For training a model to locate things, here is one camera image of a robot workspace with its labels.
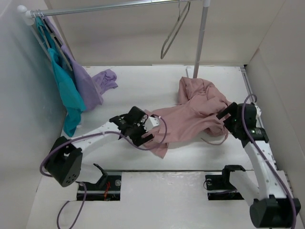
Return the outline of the pink trousers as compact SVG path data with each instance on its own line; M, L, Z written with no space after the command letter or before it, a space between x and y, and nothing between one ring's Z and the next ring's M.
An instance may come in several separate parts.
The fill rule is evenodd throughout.
M145 143L144 147L164 158L170 143L189 141L201 132L227 139L228 130L216 115L230 104L212 82L182 77L176 106L147 111L148 115L155 114L163 120L160 126L150 131L153 139Z

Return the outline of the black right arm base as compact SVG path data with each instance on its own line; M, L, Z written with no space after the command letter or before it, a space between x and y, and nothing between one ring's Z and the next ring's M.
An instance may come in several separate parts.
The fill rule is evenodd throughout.
M207 198L210 201L244 199L234 186L224 182L223 176L220 173L205 175L203 187L207 191Z

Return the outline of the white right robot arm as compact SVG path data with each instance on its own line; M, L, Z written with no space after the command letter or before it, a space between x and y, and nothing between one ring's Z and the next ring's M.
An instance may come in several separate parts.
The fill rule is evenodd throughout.
M257 105L232 103L217 115L225 128L242 143L256 176L254 183L241 165L226 165L221 184L232 186L247 202L252 224L256 228L295 228L301 209L276 170L269 138L264 128L257 127L260 116Z

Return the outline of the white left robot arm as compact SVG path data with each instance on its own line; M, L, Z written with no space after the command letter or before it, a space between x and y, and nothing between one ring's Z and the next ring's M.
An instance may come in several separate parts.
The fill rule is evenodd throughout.
M149 131L159 125L158 117L148 115L134 106L128 113L115 116L84 135L71 139L65 136L57 138L41 163L40 172L54 178L62 187L82 181L91 183L95 189L102 189L107 182L106 176L94 173L90 179L84 178L89 169L82 168L82 159L105 144L122 138L140 148L153 139Z

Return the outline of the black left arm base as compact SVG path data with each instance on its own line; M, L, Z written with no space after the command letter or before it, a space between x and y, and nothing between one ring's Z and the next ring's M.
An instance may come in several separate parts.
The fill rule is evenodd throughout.
M87 188L86 201L120 201L121 199L121 172L107 172L102 175L102 186L85 182Z

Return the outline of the grey empty clothes hanger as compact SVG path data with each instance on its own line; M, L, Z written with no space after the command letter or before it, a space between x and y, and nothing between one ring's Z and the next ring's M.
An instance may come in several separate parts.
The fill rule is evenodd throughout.
M173 42L175 41L176 36L178 35L182 25L184 24L185 19L188 16L188 13L190 11L190 6L191 3L188 2L183 8L183 10L179 12L177 21L175 22L174 26L172 27L170 33L168 34L167 38L165 39L161 47L161 53L160 53L161 60L164 59L169 49L171 48Z

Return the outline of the grey hanger with purple garment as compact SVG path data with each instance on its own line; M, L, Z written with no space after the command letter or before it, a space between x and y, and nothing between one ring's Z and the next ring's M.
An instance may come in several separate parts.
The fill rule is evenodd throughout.
M58 36L57 32L52 28L51 22L48 21L46 19L46 17L43 17L42 21L45 24L45 27L46 27L47 31L49 32L52 40L54 41L55 46L56 46L58 52L61 54L62 59L65 61L68 69L72 72L73 71L72 66L71 66L69 60L67 59L67 56L64 54L64 52L61 49L61 47L63 45L63 42L61 41L60 36Z

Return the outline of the grey hanger with teal garment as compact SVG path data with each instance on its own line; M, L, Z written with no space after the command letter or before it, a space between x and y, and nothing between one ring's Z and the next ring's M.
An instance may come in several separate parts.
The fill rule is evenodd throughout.
M56 51L55 42L52 39L51 32L48 29L46 22L42 18L36 17L35 23L43 41L45 42L45 47L48 50L51 49L53 52L55 52Z

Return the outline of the purple hanging garment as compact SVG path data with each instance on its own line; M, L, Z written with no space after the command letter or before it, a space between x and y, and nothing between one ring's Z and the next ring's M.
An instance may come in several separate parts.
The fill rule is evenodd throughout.
M117 75L112 70L107 69L91 77L85 71L85 69L72 57L72 54L70 53L68 47L65 45L64 42L61 49L67 56L67 59L69 60L73 71L71 72L68 69L65 62L63 67L65 70L68 71L69 75L74 81L76 89L81 95L86 106L85 111L91 111L95 109L95 107L102 105L102 95L106 91L118 87L116 83Z

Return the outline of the teal hanging garment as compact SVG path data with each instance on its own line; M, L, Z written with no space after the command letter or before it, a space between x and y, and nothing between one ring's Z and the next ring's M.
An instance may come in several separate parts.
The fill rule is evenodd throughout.
M57 49L55 52L49 49L48 53L51 58L52 71L62 103L67 110L63 130L67 136L72 137L76 131L76 127L81 122L81 114L85 111L86 106L76 89L74 81L68 71L63 67L64 60L61 54Z

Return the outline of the grey vertical rack pole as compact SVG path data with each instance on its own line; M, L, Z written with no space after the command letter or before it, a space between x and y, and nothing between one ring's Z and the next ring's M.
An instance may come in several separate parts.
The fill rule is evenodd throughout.
M198 36L198 42L197 42L197 49L196 49L195 64L194 64L194 69L193 69L193 78L197 78L197 76L198 76L199 65L200 65L200 60L201 60L201 53L202 53L202 48L203 48L203 38L204 38L204 33L205 33L205 26L206 26L209 6L210 6L210 1L204 0L200 29L199 29L199 36Z

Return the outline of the white rack corner joint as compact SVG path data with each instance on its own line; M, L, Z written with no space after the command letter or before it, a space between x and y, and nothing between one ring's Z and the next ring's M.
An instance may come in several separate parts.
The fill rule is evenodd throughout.
M31 11L27 9L24 5L19 5L17 7L18 13L21 15L22 19L28 26L32 26L35 23L35 20L31 14Z

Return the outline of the silver horizontal rack rail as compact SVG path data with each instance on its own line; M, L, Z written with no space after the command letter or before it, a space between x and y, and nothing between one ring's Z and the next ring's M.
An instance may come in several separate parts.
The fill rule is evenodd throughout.
M116 3L116 4L75 8L75 9L31 10L31 14L33 17L57 16L57 15L76 14L76 13L94 12L94 11L102 11L102 10L113 10L120 8L129 8L129 7L139 7L139 6L147 6L147 5L171 4L178 2L189 2L189 1L188 0L138 0L138 1Z

